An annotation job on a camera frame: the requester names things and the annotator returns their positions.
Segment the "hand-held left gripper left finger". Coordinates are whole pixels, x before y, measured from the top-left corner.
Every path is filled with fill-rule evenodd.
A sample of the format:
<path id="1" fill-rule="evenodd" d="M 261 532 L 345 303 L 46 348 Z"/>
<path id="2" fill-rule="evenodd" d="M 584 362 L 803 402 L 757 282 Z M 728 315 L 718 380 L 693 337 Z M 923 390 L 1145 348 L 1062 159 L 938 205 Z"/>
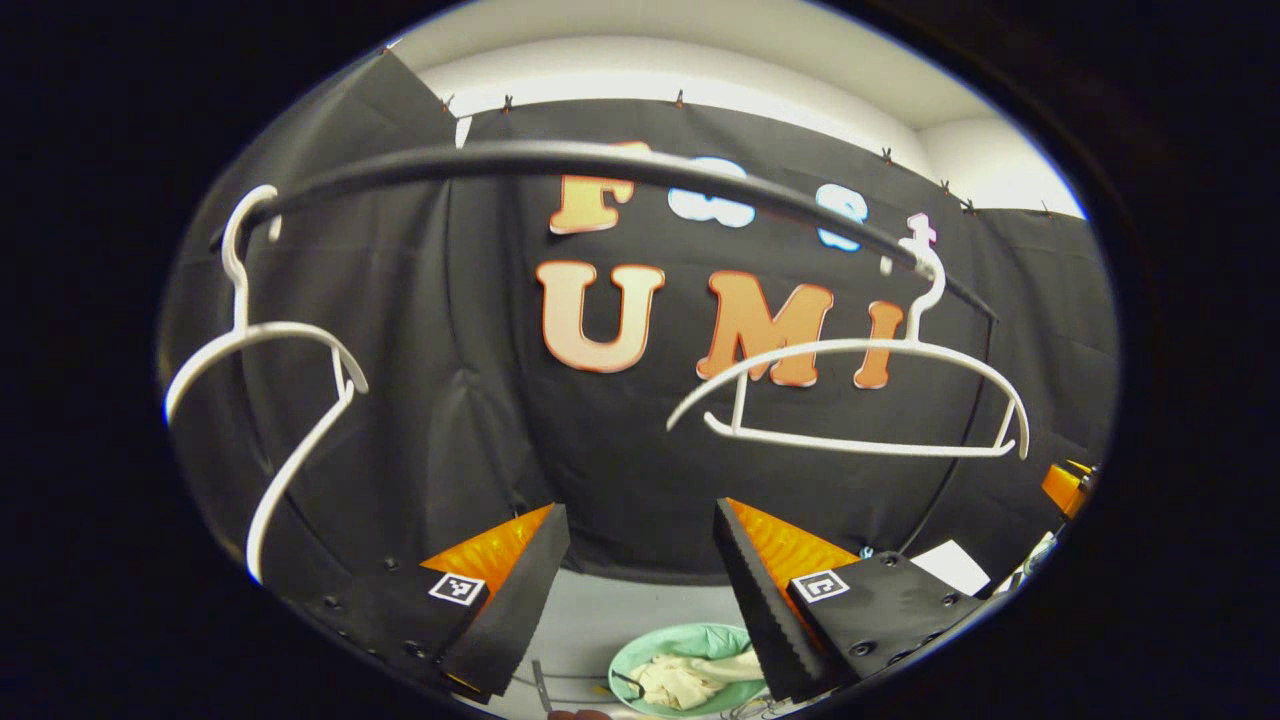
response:
<path id="1" fill-rule="evenodd" d="M 522 662 L 568 547 L 567 509 L 548 503 L 415 566 L 356 577 L 305 607 L 394 679 L 489 701 Z"/>

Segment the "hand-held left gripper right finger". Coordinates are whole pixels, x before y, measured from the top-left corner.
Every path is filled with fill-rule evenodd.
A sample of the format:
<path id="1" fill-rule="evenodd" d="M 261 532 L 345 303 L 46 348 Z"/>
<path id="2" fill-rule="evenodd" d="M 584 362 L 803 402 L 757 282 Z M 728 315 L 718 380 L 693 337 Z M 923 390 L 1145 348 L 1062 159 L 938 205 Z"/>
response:
<path id="1" fill-rule="evenodd" d="M 895 673 L 980 606 L 901 553 L 859 559 L 735 498 L 717 501 L 712 533 L 777 700 L 814 700 Z"/>

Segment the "cream button shirt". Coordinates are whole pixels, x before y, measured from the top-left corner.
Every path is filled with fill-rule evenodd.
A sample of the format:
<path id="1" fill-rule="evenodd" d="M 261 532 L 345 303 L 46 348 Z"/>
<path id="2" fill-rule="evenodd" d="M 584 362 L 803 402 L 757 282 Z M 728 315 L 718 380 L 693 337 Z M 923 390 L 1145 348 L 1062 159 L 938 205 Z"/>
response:
<path id="1" fill-rule="evenodd" d="M 660 653 L 614 678 L 635 698 L 677 711 L 704 708 L 727 691 L 745 691 L 765 680 L 753 650 L 723 659 Z"/>

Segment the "white clothes hanger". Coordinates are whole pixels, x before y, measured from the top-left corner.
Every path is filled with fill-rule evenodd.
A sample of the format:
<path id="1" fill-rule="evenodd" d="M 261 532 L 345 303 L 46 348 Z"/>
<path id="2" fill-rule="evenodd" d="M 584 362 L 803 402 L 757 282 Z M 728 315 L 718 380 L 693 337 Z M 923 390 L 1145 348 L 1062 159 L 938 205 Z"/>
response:
<path id="1" fill-rule="evenodd" d="M 902 340 L 873 340 L 873 338 L 845 338 L 845 340 L 819 340 L 800 345 L 783 346 L 769 352 L 735 363 L 700 383 L 695 389 L 685 395 L 666 419 L 666 430 L 673 430 L 684 416 L 690 413 L 713 391 L 727 384 L 733 386 L 733 405 L 730 421 L 724 423 L 713 413 L 705 411 L 701 421 L 713 433 L 745 442 L 760 445 L 777 445 L 783 447 L 823 450 L 844 454 L 860 454 L 890 457 L 947 457 L 947 459 L 991 459 L 1002 457 L 1015 452 L 1023 461 L 1030 455 L 1030 419 L 1027 406 L 1014 386 L 1004 374 L 997 372 L 988 363 L 970 355 L 961 354 L 954 348 L 933 345 L 922 341 L 920 331 L 923 316 L 933 309 L 942 299 L 946 290 L 959 290 L 957 284 L 947 279 L 945 264 L 934 250 L 937 231 L 932 225 L 932 219 L 920 211 L 906 219 L 906 228 L 910 234 L 897 241 L 897 246 L 909 252 L 915 261 L 915 269 L 923 270 L 929 281 L 929 288 L 913 300 L 905 318 L 905 337 Z M 780 430 L 764 430 L 742 424 L 748 395 L 749 372 L 758 364 L 765 364 L 768 369 L 780 364 L 785 359 L 801 355 L 815 357 L 828 354 L 855 354 L 869 355 L 872 351 L 887 351 L 890 354 L 902 354 L 914 357 L 924 357 L 941 361 L 943 364 L 960 366 L 974 372 L 992 386 L 1001 389 L 1006 397 L 1006 409 L 1001 419 L 995 439 L 989 446 L 966 445 L 902 445 L 890 442 L 874 442 L 863 439 L 840 439 L 820 436 L 805 436 L 786 433 Z"/>
<path id="2" fill-rule="evenodd" d="M 279 340 L 307 340 L 323 345 L 328 350 L 335 383 L 335 402 L 307 430 L 283 465 L 274 473 L 250 520 L 244 541 L 244 565 L 252 580 L 260 587 L 266 585 L 262 569 L 265 541 L 285 492 L 320 441 L 353 404 L 355 397 L 370 392 L 367 377 L 358 360 L 332 332 L 320 325 L 302 322 L 253 323 L 250 320 L 250 275 L 237 246 L 241 240 L 250 236 L 250 213 L 265 209 L 268 201 L 276 199 L 279 199 L 278 187 L 260 184 L 248 191 L 232 210 L 221 232 L 220 247 L 221 269 L 233 288 L 230 329 L 198 347 L 179 366 L 166 387 L 163 405 L 165 424 L 172 427 L 178 407 L 200 377 L 223 359 L 256 345 Z"/>

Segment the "black clothes rack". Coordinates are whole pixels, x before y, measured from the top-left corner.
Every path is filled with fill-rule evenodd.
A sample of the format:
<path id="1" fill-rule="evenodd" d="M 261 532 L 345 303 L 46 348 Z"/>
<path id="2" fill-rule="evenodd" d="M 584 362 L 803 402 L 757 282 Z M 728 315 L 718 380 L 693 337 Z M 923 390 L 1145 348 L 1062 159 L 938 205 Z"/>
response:
<path id="1" fill-rule="evenodd" d="M 581 571 L 704 582 L 716 498 L 882 543 L 942 484 L 945 457 L 721 437 L 701 416 L 730 421 L 732 384 L 666 430 L 744 359 L 905 332 L 924 272 L 818 193 L 718 158 L 552 141 L 411 149 L 276 187 L 237 246 L 250 320 L 320 325 L 370 386 L 287 507 L 352 561 L 557 502 Z M 902 354 L 801 355 L 751 368 L 742 424 L 965 439 L 982 389 Z"/>

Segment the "white side table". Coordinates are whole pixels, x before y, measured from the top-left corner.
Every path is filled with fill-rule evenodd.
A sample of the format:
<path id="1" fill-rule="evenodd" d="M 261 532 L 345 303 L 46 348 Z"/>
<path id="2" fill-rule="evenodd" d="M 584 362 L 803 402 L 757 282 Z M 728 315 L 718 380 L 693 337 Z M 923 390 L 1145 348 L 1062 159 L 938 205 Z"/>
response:
<path id="1" fill-rule="evenodd" d="M 1021 584 L 1039 571 L 1039 568 L 1055 551 L 1057 542 L 1059 537 L 1056 533 L 1046 532 L 1024 561 L 1016 566 L 1006 580 L 995 589 L 993 596 L 1006 594 L 1019 589 Z"/>

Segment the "white storage box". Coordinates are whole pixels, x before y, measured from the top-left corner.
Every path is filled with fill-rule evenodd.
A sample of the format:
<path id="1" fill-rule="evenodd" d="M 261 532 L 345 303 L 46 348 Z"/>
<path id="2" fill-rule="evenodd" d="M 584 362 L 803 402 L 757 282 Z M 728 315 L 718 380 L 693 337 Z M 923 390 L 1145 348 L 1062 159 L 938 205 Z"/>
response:
<path id="1" fill-rule="evenodd" d="M 977 596 L 991 582 L 989 574 L 955 539 L 914 555 L 910 561 L 968 596 Z"/>

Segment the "black backdrop cloth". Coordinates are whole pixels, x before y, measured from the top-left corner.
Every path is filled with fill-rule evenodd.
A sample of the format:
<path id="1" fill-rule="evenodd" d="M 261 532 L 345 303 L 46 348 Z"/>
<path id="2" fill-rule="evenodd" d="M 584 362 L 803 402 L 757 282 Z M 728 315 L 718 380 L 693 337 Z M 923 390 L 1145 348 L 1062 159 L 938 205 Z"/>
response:
<path id="1" fill-rule="evenodd" d="M 718 436 L 733 391 L 704 380 L 801 342 L 899 340 L 927 282 L 855 240 L 705 193 L 626 179 L 480 176 L 361 190 L 244 231 L 248 325 L 334 334 L 370 388 L 303 460 L 264 538 L 285 597 L 415 565 L 548 503 L 584 575 L 719 585 L 716 501 L 851 552 L 957 542 L 991 577 L 1059 520 L 1057 460 L 1098 462 L 1123 365 L 1100 237 L 1076 208 L 969 208 L 892 120 L 852 120 L 735 85 L 589 70 L 458 91 L 461 117 L 394 54 L 292 102 L 209 188 L 177 246 L 157 365 L 233 324 L 216 242 L 260 186 L 285 193 L 385 152 L 500 141 L 603 143 L 782 184 L 887 240 L 927 240 L 948 287 L 920 337 L 991 364 L 1027 407 L 1027 455 L 886 457 Z"/>

